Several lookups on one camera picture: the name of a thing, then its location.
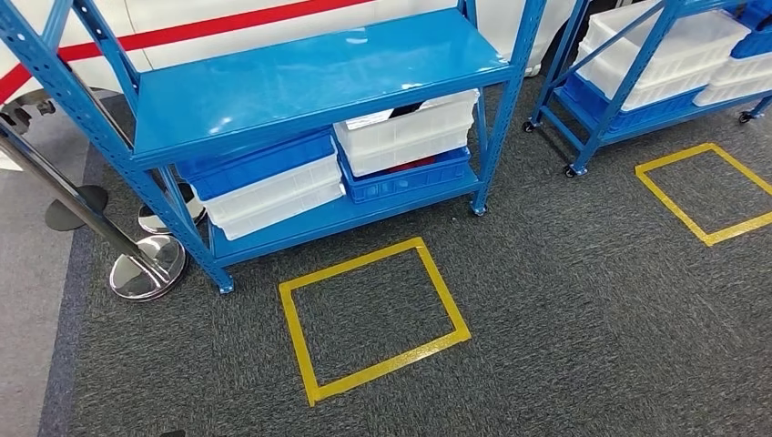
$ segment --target stacked bins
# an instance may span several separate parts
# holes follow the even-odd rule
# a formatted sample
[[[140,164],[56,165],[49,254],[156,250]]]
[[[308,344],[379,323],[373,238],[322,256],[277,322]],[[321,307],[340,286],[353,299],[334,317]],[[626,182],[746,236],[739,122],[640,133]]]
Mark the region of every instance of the stacked bins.
[[[467,134],[479,93],[464,91],[335,125],[340,164],[355,203],[452,181],[468,167]]]
[[[230,240],[345,194],[329,128],[258,151],[180,162],[177,170]]]
[[[657,0],[614,9],[590,17],[587,36],[577,62],[622,31]],[[596,120],[619,89],[659,14],[655,14],[578,70],[564,90]],[[678,19],[612,120],[610,131],[624,129],[690,106],[711,76],[727,61],[729,52],[749,30],[731,14],[714,10]],[[595,95],[594,105],[584,101]]]
[[[728,11],[733,11],[750,33],[695,98],[695,105],[700,107],[772,89],[772,0],[756,0]]]

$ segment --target blue plastic bin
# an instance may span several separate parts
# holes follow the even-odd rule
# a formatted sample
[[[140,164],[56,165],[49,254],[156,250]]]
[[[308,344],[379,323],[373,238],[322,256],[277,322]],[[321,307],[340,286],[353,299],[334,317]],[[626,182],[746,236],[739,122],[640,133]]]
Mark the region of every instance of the blue plastic bin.
[[[333,153],[332,128],[326,127],[261,150],[191,159],[176,167],[201,200],[210,200]]]
[[[705,89],[704,86],[696,88],[685,93],[679,94],[661,100],[659,102],[638,107],[632,111],[619,111],[616,117],[612,118],[609,125],[609,132],[626,129],[639,123],[644,123],[655,118],[660,118],[663,114],[677,111],[683,107],[692,106],[692,100]],[[582,107],[592,119],[597,122],[603,116],[606,108],[611,104],[603,91],[591,82],[584,80],[576,73],[571,74],[563,86],[565,94],[570,97],[576,105]]]
[[[743,59],[772,52],[772,0],[748,2],[744,8],[728,7],[737,21],[751,29],[732,50],[732,57]]]
[[[469,156],[467,147],[456,148],[436,155],[434,162],[425,166],[394,173],[383,170],[361,178],[356,178],[351,173],[349,161],[342,147],[338,160],[351,200],[354,203],[363,203],[459,179],[463,177],[464,170],[468,166]]]

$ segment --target white vehicle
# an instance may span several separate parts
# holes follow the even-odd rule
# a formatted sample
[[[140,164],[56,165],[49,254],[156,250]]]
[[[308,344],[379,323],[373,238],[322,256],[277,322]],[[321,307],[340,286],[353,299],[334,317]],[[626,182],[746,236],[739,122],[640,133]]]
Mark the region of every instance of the white vehicle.
[[[94,0],[135,68],[142,72],[250,48],[368,25],[447,7],[458,0]],[[529,63],[538,73],[544,52],[571,13],[575,0],[549,0]],[[15,0],[15,6],[42,32],[54,0]],[[482,34],[502,54],[510,54],[524,0],[477,0]],[[59,55],[94,89],[120,91],[107,61],[85,28],[70,13]],[[30,116],[54,107],[40,84],[0,45],[2,116],[20,133]],[[16,168],[0,153],[0,168]]]

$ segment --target black object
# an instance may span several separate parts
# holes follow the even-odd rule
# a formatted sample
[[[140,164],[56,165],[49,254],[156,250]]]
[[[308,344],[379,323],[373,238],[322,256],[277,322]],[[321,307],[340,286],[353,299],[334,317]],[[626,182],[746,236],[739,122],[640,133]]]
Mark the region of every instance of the black object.
[[[752,119],[754,119],[753,114],[751,114],[749,111],[743,111],[740,113],[740,117],[737,119],[737,121],[739,121],[741,125],[745,125],[745,123]]]
[[[391,112],[389,119],[406,116],[418,110],[423,105],[423,102],[412,103],[404,107],[398,107]]]
[[[566,176],[567,178],[576,178],[577,176],[579,176],[579,175],[576,173],[576,170],[574,170],[573,168],[571,168],[571,166],[565,166],[565,167],[563,167],[563,173],[565,174],[565,176]]]
[[[86,199],[91,208],[104,211],[107,206],[107,191],[98,185],[84,185],[78,187],[77,191]],[[85,225],[78,216],[60,201],[54,200],[46,210],[46,226],[53,230],[64,232],[67,230],[78,229]]]

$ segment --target yellow tape square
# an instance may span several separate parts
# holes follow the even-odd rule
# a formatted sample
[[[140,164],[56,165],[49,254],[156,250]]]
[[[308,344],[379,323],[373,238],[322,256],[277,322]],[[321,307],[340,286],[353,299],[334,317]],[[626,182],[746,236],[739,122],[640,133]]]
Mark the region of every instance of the yellow tape square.
[[[418,251],[423,267],[426,268],[427,273],[429,273],[429,278],[432,280],[432,285],[437,290],[437,294],[440,295],[442,306],[448,312],[448,316],[453,325],[453,332],[443,335],[439,339],[432,340],[415,349],[401,353],[396,357],[389,358],[386,361],[379,362],[366,369],[354,372],[349,376],[319,386],[311,365],[309,349],[306,346],[305,337],[303,337],[303,330],[300,326],[298,311],[295,308],[295,302],[292,300],[292,291],[410,249],[416,249]],[[424,243],[423,239],[420,237],[409,239],[394,246],[376,250],[356,259],[351,259],[336,266],[283,282],[279,284],[279,295],[281,296],[281,304],[284,307],[284,315],[287,317],[287,326],[289,328],[289,335],[292,338],[292,346],[295,348],[295,355],[298,358],[300,376],[303,379],[303,385],[306,388],[306,395],[309,398],[311,407],[313,407],[317,401],[321,401],[322,399],[335,394],[343,393],[344,391],[353,389],[365,382],[380,378],[387,373],[396,371],[408,364],[450,348],[452,345],[472,337],[472,334],[466,327],[466,323],[463,321],[461,313],[458,311],[458,308],[451,297],[451,293],[448,291],[448,287],[445,285],[445,281],[442,280],[442,276],[440,276],[440,272],[434,264],[432,255],[430,255],[429,250],[426,249],[426,243]]]
[[[687,214],[681,208],[679,208],[675,204],[675,202],[671,198],[669,198],[665,194],[665,192],[662,191],[662,189],[658,187],[650,177],[646,175],[647,171],[651,171],[655,168],[660,168],[668,164],[672,164],[676,161],[680,161],[681,159],[690,158],[690,157],[693,157],[694,155],[699,155],[700,153],[704,153],[707,151],[715,152],[726,162],[731,164],[732,167],[736,168],[740,173],[745,175],[746,178],[750,179],[756,185],[764,189],[764,191],[766,191],[768,195],[772,196],[772,186],[770,186],[764,179],[760,178],[756,173],[751,171],[750,168],[747,168],[742,163],[734,159],[731,155],[726,153],[724,149],[722,149],[721,147],[713,143],[705,143],[696,147],[691,147],[686,150],[681,150],[680,152],[676,152],[672,155],[668,155],[666,157],[655,159],[645,164],[635,166],[635,175],[638,176],[639,179],[641,179],[644,185],[646,185],[646,187],[649,188],[649,190],[651,190],[651,192],[654,193],[654,195],[657,198],[659,198],[662,201],[662,203],[664,203],[665,206],[668,209],[670,209],[670,211],[673,212],[673,214],[675,214],[676,217],[681,219],[681,221],[683,221],[684,224],[686,224],[686,226],[695,235],[697,235],[699,239],[701,239],[705,244],[707,244],[707,246],[713,246],[714,244],[724,241],[725,239],[731,239],[738,235],[745,234],[746,232],[749,232],[754,229],[759,229],[765,225],[768,225],[769,223],[772,223],[772,212],[768,212],[767,214],[763,214],[756,218],[752,218],[742,223],[738,223],[734,226],[720,229],[716,232],[708,234],[707,232],[702,230],[702,228],[700,228],[689,216],[687,216]]]

